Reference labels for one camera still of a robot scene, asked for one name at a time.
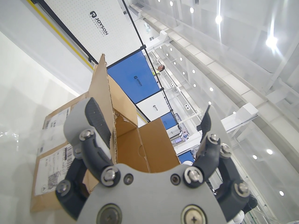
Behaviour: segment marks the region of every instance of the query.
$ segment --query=barcode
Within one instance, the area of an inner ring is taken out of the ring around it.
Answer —
[[[66,156],[66,169],[68,170],[73,162],[73,158],[72,158],[72,155],[73,155],[73,147],[70,146],[68,147],[68,150],[67,150],[67,156]]]
[[[58,174],[59,172],[56,172],[48,177],[48,190],[51,190],[58,185]]]
[[[46,127],[45,127],[45,129],[47,129],[48,128],[48,126],[49,126],[49,120],[47,121],[47,123],[46,123]]]

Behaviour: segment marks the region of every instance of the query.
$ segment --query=yellow stripe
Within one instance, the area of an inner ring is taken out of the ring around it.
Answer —
[[[38,10],[38,8],[30,1],[26,0],[33,8],[34,10],[48,23],[48,25],[62,38],[66,44],[71,47],[71,49],[91,68],[93,69],[93,66],[85,59],[83,55],[79,53],[79,51],[63,36],[63,34],[56,29],[56,27],[48,20],[48,18],[42,14],[41,11]]]
[[[148,123],[147,120],[145,120],[142,116],[140,116],[140,114],[137,113],[137,115],[139,116],[140,119],[142,119],[145,122],[145,124]]]

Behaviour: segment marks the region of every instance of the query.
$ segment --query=blue panel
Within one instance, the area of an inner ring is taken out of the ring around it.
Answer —
[[[134,103],[160,90],[142,51],[108,68],[108,74]]]
[[[194,161],[194,158],[190,150],[178,156],[178,159],[180,160],[181,163],[183,163],[184,161]]]
[[[176,125],[176,121],[171,112],[161,116],[161,120],[166,130]]]

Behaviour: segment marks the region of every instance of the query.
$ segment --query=screw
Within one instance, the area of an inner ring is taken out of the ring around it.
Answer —
[[[216,135],[216,134],[212,134],[210,136],[210,139],[213,141],[213,142],[217,142],[219,140],[219,137]]]
[[[202,183],[204,180],[201,171],[193,166],[185,169],[184,178],[188,184],[191,184],[191,182]]]
[[[131,174],[126,174],[126,175],[124,176],[124,183],[125,183],[125,185],[130,185],[130,184],[132,184],[133,180],[134,180],[134,177],[133,177],[133,175],[131,175]]]
[[[94,132],[93,131],[91,131],[91,130],[84,130],[84,131],[82,131],[81,133],[80,133],[80,135],[79,135],[79,139],[81,140],[81,141],[85,141],[85,139],[87,139],[87,138],[89,138],[91,135],[93,135],[94,134]]]
[[[64,179],[59,182],[59,184],[56,187],[56,191],[60,193],[61,196],[65,196],[69,192],[70,188],[71,183],[68,180]]]
[[[75,153],[76,154],[80,154],[81,153],[81,149],[79,149],[79,148],[75,149]]]
[[[231,147],[229,147],[225,143],[221,143],[221,149],[222,149],[224,154],[230,154],[231,153]]]
[[[115,179],[115,171],[113,169],[109,169],[104,176],[104,180],[111,181],[114,179]]]
[[[239,183],[238,185],[235,184],[235,191],[241,197],[248,197],[250,195],[248,184],[245,181]]]
[[[101,174],[101,183],[104,186],[113,186],[120,180],[120,172],[115,166],[109,166]]]
[[[200,174],[195,170],[190,170],[188,176],[193,182],[197,182],[200,179]]]
[[[182,213],[184,224],[205,224],[206,218],[204,212],[195,205],[187,206]]]
[[[120,224],[122,220],[121,210],[114,204],[105,205],[98,212],[97,224]]]
[[[67,184],[66,183],[61,183],[60,185],[57,186],[57,191],[59,193],[63,193],[67,189]]]
[[[181,179],[180,176],[178,176],[177,174],[173,174],[171,175],[170,181],[173,185],[177,186],[180,184]]]
[[[248,193],[249,192],[249,188],[248,188],[248,185],[247,184],[244,184],[244,183],[240,183],[238,185],[238,189],[239,189],[239,192],[240,193]]]

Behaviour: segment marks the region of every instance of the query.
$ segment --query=open cardboard box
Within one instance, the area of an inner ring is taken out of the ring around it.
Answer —
[[[49,116],[72,108],[84,98],[93,97],[98,103],[111,132],[110,153],[113,163],[124,163],[146,173],[167,171],[180,164],[161,119],[138,128],[135,105],[119,85],[107,74],[105,56],[96,67],[88,92],[68,102]],[[55,191],[35,195],[35,185],[41,159],[67,145],[67,141],[36,158],[31,196],[31,211],[61,208]],[[83,180],[89,191],[98,181],[87,171]]]

